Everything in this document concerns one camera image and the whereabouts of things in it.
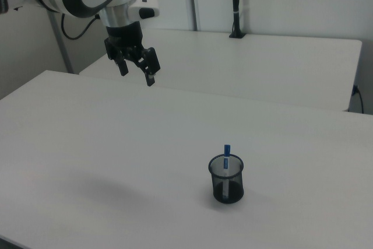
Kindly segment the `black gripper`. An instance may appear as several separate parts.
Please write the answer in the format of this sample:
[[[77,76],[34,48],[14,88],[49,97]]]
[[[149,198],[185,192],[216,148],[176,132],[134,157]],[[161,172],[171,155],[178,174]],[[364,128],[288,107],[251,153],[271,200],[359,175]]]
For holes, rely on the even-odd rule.
[[[160,70],[160,63],[153,47],[145,49],[142,45],[142,28],[140,22],[124,27],[106,27],[108,38],[104,40],[108,59],[115,62],[121,76],[128,73],[125,58],[135,60],[135,65],[145,75],[146,84],[155,83],[155,74]]]

